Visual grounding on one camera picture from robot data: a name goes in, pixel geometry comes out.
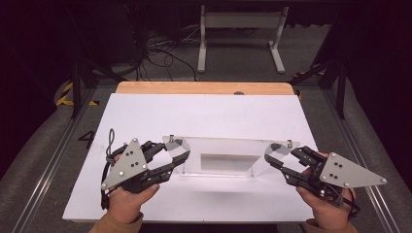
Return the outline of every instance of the cable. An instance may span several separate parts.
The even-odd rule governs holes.
[[[172,61],[170,62],[170,65],[166,64],[167,57],[172,57]],[[173,64],[173,56],[170,56],[170,55],[164,56],[163,62],[164,62],[164,67],[166,68],[167,75],[169,76],[170,80],[173,82],[172,76],[170,75],[169,69],[167,68],[168,66],[171,66]]]
[[[161,67],[161,68],[166,68],[166,65],[159,65],[159,64],[156,64],[156,63],[152,62],[151,60],[149,60],[149,62],[152,63],[155,66],[158,66],[158,67]]]
[[[109,131],[109,146],[106,148],[107,158],[110,158],[112,155],[112,143],[115,141],[115,130],[113,128]]]
[[[181,61],[182,63],[186,64],[187,66],[189,66],[190,69],[191,69],[191,71],[193,72],[193,78],[194,78],[194,80],[195,80],[196,82],[198,81],[198,79],[197,79],[197,77],[196,77],[196,71],[193,69],[193,67],[190,66],[190,64],[188,64],[188,63],[185,62],[184,60],[180,59],[179,57],[173,55],[172,53],[170,53],[170,52],[168,52],[168,51],[158,50],[158,49],[153,49],[153,50],[158,51],[158,52],[166,53],[166,54],[172,56],[173,58],[176,58],[177,60]]]
[[[140,66],[136,66],[136,81],[139,81],[139,77],[143,79],[142,72],[140,72]]]
[[[142,67],[143,67],[143,69],[145,70],[145,77],[146,77],[146,79],[149,80],[149,81],[151,81],[151,79],[149,79],[149,77],[148,77],[148,71],[146,70],[145,64],[144,64],[143,62],[142,62]]]
[[[348,219],[351,219],[358,215],[359,211],[361,210],[357,204],[355,204],[355,195],[351,188],[349,188],[349,193],[351,193],[352,203],[354,204],[351,206],[351,211],[349,212]]]
[[[159,49],[159,50],[172,51],[172,50],[174,50],[175,48],[177,48],[179,46],[186,45],[186,44],[188,44],[190,42],[193,42],[193,41],[200,42],[200,41],[196,41],[196,40],[193,40],[193,39],[190,38],[191,36],[195,35],[195,33],[197,33],[199,29],[200,29],[200,27],[198,26],[198,27],[196,27],[196,29],[194,29],[192,32],[190,32],[190,34],[185,39],[182,40],[182,42],[185,42],[185,43],[175,43],[174,41],[171,41],[171,40],[155,41],[153,43],[148,44],[147,47],[148,47],[148,49],[150,47],[155,47],[155,48],[157,47],[157,49]]]

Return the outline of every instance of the hand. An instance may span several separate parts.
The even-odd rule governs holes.
[[[140,215],[140,208],[149,201],[160,188],[154,184],[142,192],[135,194],[124,190],[121,186],[110,193],[109,214],[119,222],[131,223]]]
[[[320,153],[321,155],[328,157],[327,153]],[[310,170],[305,170],[302,174],[309,174]],[[329,204],[327,201],[315,196],[312,192],[308,191],[304,187],[298,186],[296,191],[302,197],[303,201],[312,208],[313,216],[318,222],[319,227],[326,230],[335,230],[344,228],[348,224],[348,215],[351,211],[351,207],[344,204],[344,207],[337,208]],[[352,195],[349,189],[342,189],[343,197],[352,201]]]

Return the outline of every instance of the white board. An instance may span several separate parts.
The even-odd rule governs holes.
[[[316,150],[307,120],[294,95],[165,95],[112,94],[94,142],[63,214],[64,219],[98,220],[101,174],[109,131],[112,150],[137,138],[162,143],[164,135],[300,142]],[[149,164],[170,160],[163,151]],[[292,155],[285,166],[304,168]],[[280,222],[312,216],[295,187],[280,171],[267,170],[254,178],[184,177],[174,171],[159,192],[142,207],[144,221],[155,222]]]

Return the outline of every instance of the silver metal plate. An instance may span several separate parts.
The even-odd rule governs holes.
[[[325,183],[346,188],[387,183],[385,178],[334,152],[329,155],[320,179]]]
[[[145,155],[140,149],[140,144],[137,139],[133,139],[119,161],[110,170],[106,180],[101,185],[102,190],[106,190],[119,183],[122,183],[136,175],[139,175],[148,170]]]

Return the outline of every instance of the gray floor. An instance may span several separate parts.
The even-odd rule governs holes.
[[[283,75],[276,72],[266,44],[269,31],[258,30],[249,36],[231,30],[212,32],[208,37],[206,72],[197,74],[197,78],[223,82],[288,81],[296,72],[309,69],[327,31],[327,26],[286,28],[279,46],[287,70]],[[193,41],[172,52],[196,69],[198,42]],[[162,63],[164,55],[154,55],[151,59]],[[145,67],[147,75],[144,73],[144,78],[170,80],[164,68],[149,62],[145,62]],[[169,72],[174,81],[193,81],[191,69],[176,59]],[[127,78],[135,80],[136,74]],[[412,195],[369,124],[350,84],[345,99],[346,119],[341,120],[332,106],[334,88],[319,90],[316,80],[308,80],[295,89],[302,93],[302,108],[319,150],[345,155],[389,181],[379,187],[357,188],[361,213],[353,219],[354,225],[359,232],[411,232],[412,224],[408,219],[412,215]],[[56,99],[65,85],[63,83],[56,91]],[[15,232],[88,231],[90,223],[74,223],[61,217],[87,155],[86,142],[78,139],[89,130],[96,131],[110,93],[115,89],[116,84],[107,79],[101,80],[95,90],[84,89],[85,101],[100,101],[98,106],[85,105],[76,119],[70,118],[71,106],[59,106],[27,142],[0,182],[1,232],[12,232],[14,228]],[[242,226],[241,230],[233,225],[201,226],[146,224],[142,232],[166,229],[168,232],[301,232],[297,223],[282,223],[277,229],[273,225]]]

